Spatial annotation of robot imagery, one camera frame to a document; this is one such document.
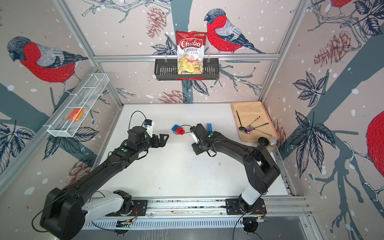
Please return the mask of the light blue long lego brick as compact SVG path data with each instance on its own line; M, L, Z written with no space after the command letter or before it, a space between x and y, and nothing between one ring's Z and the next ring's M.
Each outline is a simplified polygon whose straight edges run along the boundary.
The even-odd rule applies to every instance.
M210 123L207 124L207 130L208 130L209 133L213 132L212 124L210 124Z

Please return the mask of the red lego brick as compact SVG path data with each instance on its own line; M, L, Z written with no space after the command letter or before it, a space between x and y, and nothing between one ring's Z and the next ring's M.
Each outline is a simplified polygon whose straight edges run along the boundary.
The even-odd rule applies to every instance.
M183 128L179 127L176 129L175 133L177 135L183 135L185 133L185 130Z

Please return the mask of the blue small lego brick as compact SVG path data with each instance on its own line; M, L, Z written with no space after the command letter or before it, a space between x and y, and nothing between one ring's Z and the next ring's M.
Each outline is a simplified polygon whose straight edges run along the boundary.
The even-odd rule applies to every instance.
M178 128L179 128L178 125L174 125L174 126L172 127L172 131L175 132Z

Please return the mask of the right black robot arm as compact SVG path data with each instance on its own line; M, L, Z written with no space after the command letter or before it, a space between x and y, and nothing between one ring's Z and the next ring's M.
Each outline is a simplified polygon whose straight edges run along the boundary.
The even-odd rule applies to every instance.
M225 154L243 164L249 184L239 196L239 207L248 213L256 201L268 192L270 186L281 174L281 170L263 145L247 146L235 142L219 132L210 133L202 124L190 128L195 143L196 155L204 152Z

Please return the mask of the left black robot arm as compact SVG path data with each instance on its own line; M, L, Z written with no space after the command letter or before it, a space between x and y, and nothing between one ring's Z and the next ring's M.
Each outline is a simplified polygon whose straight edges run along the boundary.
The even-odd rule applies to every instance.
M40 226L60 240L75 237L83 226L110 213L132 209L131 195L124 191L114 191L104 198L90 201L93 194L113 176L126 169L141 153L150 148L162 148L169 135L149 135L146 128L133 127L128 131L128 139L117 147L107 159L69 186L51 190L41 211Z

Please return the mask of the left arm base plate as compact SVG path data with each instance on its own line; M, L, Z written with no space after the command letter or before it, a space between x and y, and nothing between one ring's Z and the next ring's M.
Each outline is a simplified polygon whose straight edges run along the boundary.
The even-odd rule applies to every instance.
M143 217L146 215L148 200L131 200L132 207L131 210L126 212L123 209L120 209L118 212L109 213L106 217Z

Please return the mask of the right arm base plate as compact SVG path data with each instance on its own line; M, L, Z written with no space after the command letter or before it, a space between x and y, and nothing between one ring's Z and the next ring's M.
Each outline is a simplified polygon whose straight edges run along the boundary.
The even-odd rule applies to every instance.
M265 215L267 213L265 202L262 198L252 205L247 204L242 198L226 199L225 208L227 215Z

